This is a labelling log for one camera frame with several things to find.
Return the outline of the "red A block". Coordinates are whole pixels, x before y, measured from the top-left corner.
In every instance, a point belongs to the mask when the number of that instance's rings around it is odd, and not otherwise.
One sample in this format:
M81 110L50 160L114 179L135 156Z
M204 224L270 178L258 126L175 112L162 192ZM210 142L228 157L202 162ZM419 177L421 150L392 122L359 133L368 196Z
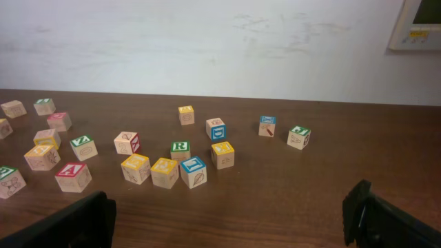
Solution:
M68 163L55 174L62 192L81 193L92 181L85 163Z

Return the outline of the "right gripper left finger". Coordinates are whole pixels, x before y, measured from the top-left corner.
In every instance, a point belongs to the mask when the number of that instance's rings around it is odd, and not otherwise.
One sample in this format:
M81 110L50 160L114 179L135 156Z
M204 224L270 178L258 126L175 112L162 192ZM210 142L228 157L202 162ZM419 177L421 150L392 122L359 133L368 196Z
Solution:
M116 201L94 192L1 239L1 247L111 247Z

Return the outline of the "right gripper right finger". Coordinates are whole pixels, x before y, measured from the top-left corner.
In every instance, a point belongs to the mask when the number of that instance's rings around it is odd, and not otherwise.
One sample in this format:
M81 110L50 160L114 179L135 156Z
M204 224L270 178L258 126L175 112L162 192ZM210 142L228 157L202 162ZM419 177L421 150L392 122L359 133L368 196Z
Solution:
M346 246L440 248L440 232L371 192L361 180L342 202Z

